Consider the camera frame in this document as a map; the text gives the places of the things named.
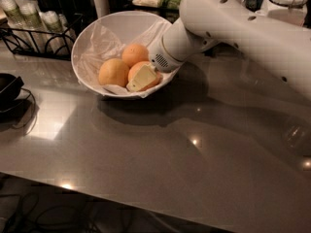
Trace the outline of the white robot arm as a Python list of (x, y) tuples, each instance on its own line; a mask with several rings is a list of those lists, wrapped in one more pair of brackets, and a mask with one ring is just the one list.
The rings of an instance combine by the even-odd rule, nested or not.
[(311, 99), (311, 30), (259, 16), (237, 0), (181, 0), (179, 18), (148, 46), (149, 61), (171, 73), (218, 43), (240, 50)]

